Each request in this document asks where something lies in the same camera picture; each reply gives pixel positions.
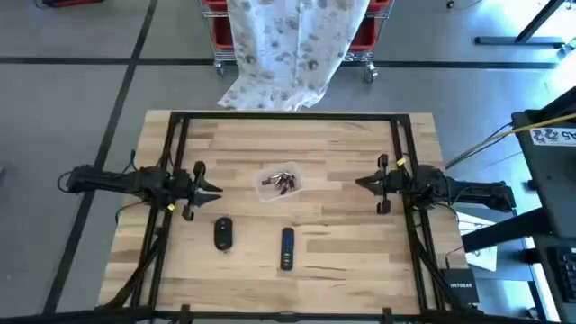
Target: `black metal frame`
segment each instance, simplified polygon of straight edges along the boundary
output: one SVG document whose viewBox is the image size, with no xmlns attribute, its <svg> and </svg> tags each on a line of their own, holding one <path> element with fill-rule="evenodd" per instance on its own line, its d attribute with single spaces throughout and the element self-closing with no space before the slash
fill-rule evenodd
<svg viewBox="0 0 576 324">
<path fill-rule="evenodd" d="M 166 139 L 160 158 L 160 167 L 167 169 L 170 160 L 173 139 L 176 134 L 176 127 L 180 125 L 179 140 L 176 145 L 176 153 L 173 168 L 181 168 L 185 151 L 186 136 L 190 129 L 190 120 L 196 119 L 253 119 L 253 120 L 331 120 L 331 121 L 382 121 L 391 124 L 391 135 L 396 160 L 402 159 L 405 155 L 409 158 L 412 173 L 418 169 L 418 158 L 416 147 L 412 135 L 410 116 L 407 114 L 363 114 L 363 113 L 321 113 L 321 112 L 297 112 L 297 113 L 263 113 L 263 112 L 172 112 L 170 115 Z M 405 132 L 408 152 L 403 152 L 399 128 Z M 146 266 L 150 262 L 150 254 L 156 255 L 155 266 L 151 279 L 148 295 L 148 303 L 140 306 L 140 299 L 143 288 L 143 279 L 136 283 L 132 293 L 130 306 L 122 307 L 114 305 L 110 307 L 99 307 L 94 310 L 82 310 L 56 314 L 42 314 L 26 317 L 17 317 L 7 320 L 10 323 L 108 323 L 108 322 L 134 322 L 137 320 L 165 319 L 188 323 L 195 319 L 238 319 L 238 320 L 277 320 L 279 322 L 295 322 L 299 320 L 374 320 L 382 324 L 392 324 L 394 321 L 422 321 L 422 322 L 443 322 L 460 323 L 466 320 L 469 323 L 536 323 L 531 319 L 512 319 L 498 316 L 485 315 L 477 310 L 468 309 L 462 305 L 437 267 L 436 255 L 432 241 L 428 213 L 420 211 L 422 236 L 424 245 L 420 242 L 417 229 L 414 223 L 413 206 L 410 198 L 404 194 L 402 196 L 404 214 L 407 225 L 409 249 L 418 296 L 418 306 L 420 314 L 413 315 L 393 315 L 392 310 L 382 309 L 382 313 L 374 314 L 318 314 L 318 313 L 263 313 L 263 312 L 207 312 L 190 310 L 190 305 L 183 305 L 180 311 L 156 310 L 158 300 L 158 290 L 161 281 L 164 256 L 167 250 L 168 236 L 172 220 L 172 212 L 165 211 L 162 225 L 157 228 L 158 209 L 151 208 L 148 214 L 148 224 L 146 227 L 142 250 L 140 252 L 139 267 Z M 79 236 L 80 233 L 72 232 L 71 236 Z M 154 246 L 153 237 L 158 236 Z M 435 295 L 436 310 L 428 306 L 426 288 L 424 285 L 424 275 L 420 262 L 424 264 L 432 277 L 432 284 Z M 451 310 L 445 310 L 446 304 Z"/>
<path fill-rule="evenodd" d="M 560 37 L 532 37 L 543 23 L 565 2 L 565 0 L 549 0 L 532 21 L 517 37 L 481 36 L 474 38 L 477 45 L 522 45 L 522 46 L 552 46 L 559 49 L 564 45 Z"/>
</svg>

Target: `table leg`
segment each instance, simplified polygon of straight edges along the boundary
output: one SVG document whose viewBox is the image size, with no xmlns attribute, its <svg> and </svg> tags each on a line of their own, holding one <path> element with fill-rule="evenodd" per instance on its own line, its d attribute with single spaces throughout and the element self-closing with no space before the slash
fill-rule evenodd
<svg viewBox="0 0 576 324">
<path fill-rule="evenodd" d="M 545 211 L 542 208 L 538 208 L 463 235 L 462 242 L 464 251 L 473 252 L 513 239 L 520 239 L 534 234 L 548 234 L 550 231 L 551 227 Z"/>
</svg>

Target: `black metal stand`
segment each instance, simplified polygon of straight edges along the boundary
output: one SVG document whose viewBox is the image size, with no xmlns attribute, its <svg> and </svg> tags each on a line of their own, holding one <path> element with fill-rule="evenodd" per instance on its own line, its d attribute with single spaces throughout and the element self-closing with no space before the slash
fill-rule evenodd
<svg viewBox="0 0 576 324">
<path fill-rule="evenodd" d="M 462 236 L 464 250 L 473 252 L 492 247 L 502 242 L 552 231 L 545 210 L 542 208 L 525 212 L 520 216 L 504 220 Z"/>
<path fill-rule="evenodd" d="M 477 45 L 521 45 L 521 46 L 551 46 L 559 49 L 564 45 L 560 37 L 532 37 L 542 24 L 564 3 L 565 0 L 550 0 L 534 19 L 520 32 L 517 37 L 488 37 L 474 38 Z"/>
<path fill-rule="evenodd" d="M 401 136 L 399 129 L 402 127 L 405 132 L 405 139 L 408 143 L 408 158 L 412 172 L 418 172 L 418 159 L 412 136 L 410 117 L 407 114 L 337 114 L 337 113 L 254 113 L 254 112 L 173 112 L 170 116 L 166 141 L 160 160 L 160 166 L 167 168 L 167 161 L 170 157 L 170 148 L 173 147 L 173 137 L 175 136 L 176 125 L 180 125 L 180 135 L 177 142 L 174 170 L 180 170 L 184 156 L 186 135 L 192 126 L 190 120 L 193 119 L 262 119 L 262 120 L 332 120 L 332 121 L 387 121 L 391 123 L 391 133 L 396 160 L 404 157 L 401 147 Z M 431 230 L 428 215 L 425 211 L 420 211 L 422 222 L 420 227 L 423 231 L 425 245 L 419 239 L 414 224 L 414 205 L 412 200 L 406 195 L 402 195 L 404 215 L 409 238 L 409 249 L 411 254 L 412 268 L 415 279 L 415 287 L 418 296 L 420 314 L 392 314 L 390 309 L 382 309 L 382 313 L 371 314 L 318 314 L 318 313 L 256 313 L 256 312 L 198 312 L 190 309 L 189 305 L 182 305 L 180 311 L 156 310 L 160 278 L 162 275 L 162 265 L 164 255 L 167 250 L 167 241 L 170 233 L 172 212 L 164 212 L 161 226 L 157 226 L 158 208 L 151 208 L 148 216 L 148 224 L 142 246 L 139 266 L 136 272 L 130 277 L 124 288 L 117 294 L 112 302 L 98 307 L 94 310 L 74 311 L 58 314 L 32 315 L 11 319 L 0 319 L 2 323 L 127 323 L 138 320 L 164 319 L 172 320 L 174 323 L 190 324 L 196 319 L 234 319 L 234 320 L 276 320 L 279 322 L 296 322 L 299 320 L 358 320 L 377 321 L 382 324 L 392 324 L 394 321 L 402 322 L 429 322 L 429 323 L 542 323 L 542 321 L 528 319 L 513 319 L 504 317 L 494 317 L 485 315 L 477 310 L 472 310 L 458 300 L 455 293 L 437 268 L 436 256 L 433 249 Z M 154 271 L 149 287 L 148 302 L 145 306 L 140 306 L 140 297 L 143 289 L 142 275 L 155 259 Z M 427 302 L 427 292 L 424 285 L 424 275 L 421 265 L 429 271 L 432 277 L 433 289 L 436 297 L 437 310 L 430 309 Z M 123 304 L 131 294 L 130 307 L 124 308 Z M 58 305 L 59 294 L 49 302 Z M 451 311 L 443 311 L 445 303 L 450 306 Z"/>
</svg>

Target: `black remote control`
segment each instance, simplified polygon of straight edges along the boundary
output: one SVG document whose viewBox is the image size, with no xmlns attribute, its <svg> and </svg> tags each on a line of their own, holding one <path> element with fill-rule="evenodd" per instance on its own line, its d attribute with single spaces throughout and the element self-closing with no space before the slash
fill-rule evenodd
<svg viewBox="0 0 576 324">
<path fill-rule="evenodd" d="M 294 263 L 294 229 L 282 229 L 282 249 L 280 251 L 280 268 L 292 270 Z"/>
</svg>

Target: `gray floor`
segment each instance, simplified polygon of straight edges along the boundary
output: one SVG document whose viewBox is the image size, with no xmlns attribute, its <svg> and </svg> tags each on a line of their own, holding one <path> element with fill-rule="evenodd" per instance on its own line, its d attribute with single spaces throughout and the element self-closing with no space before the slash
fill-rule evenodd
<svg viewBox="0 0 576 324">
<path fill-rule="evenodd" d="M 481 33 L 513 34 L 503 5 L 489 1 L 448 13 L 442 0 L 397 0 L 382 32 L 377 58 L 443 61 L 556 61 L 546 49 L 478 48 Z M 0 56 L 128 58 L 148 1 L 38 10 L 31 1 L 0 3 Z M 466 6 L 465 1 L 458 5 Z M 208 59 L 210 38 L 197 3 L 159 0 L 144 58 Z M 79 197 L 60 193 L 56 178 L 94 162 L 125 67 L 0 65 L 0 317 L 36 313 L 45 301 Z M 138 67 L 112 142 L 106 168 L 121 169 L 135 148 L 148 109 L 217 109 L 235 80 L 212 67 Z M 558 94 L 545 70 L 381 68 L 373 85 L 361 68 L 341 68 L 323 111 L 430 112 L 446 160 L 509 121 L 515 111 L 542 107 Z M 524 193 L 529 175 L 514 138 L 450 170 L 467 180 L 506 180 L 521 211 L 538 205 Z M 522 172 L 509 170 L 520 167 Z M 61 310 L 94 306 L 112 244 L 119 195 L 98 193 L 85 227 Z"/>
</svg>

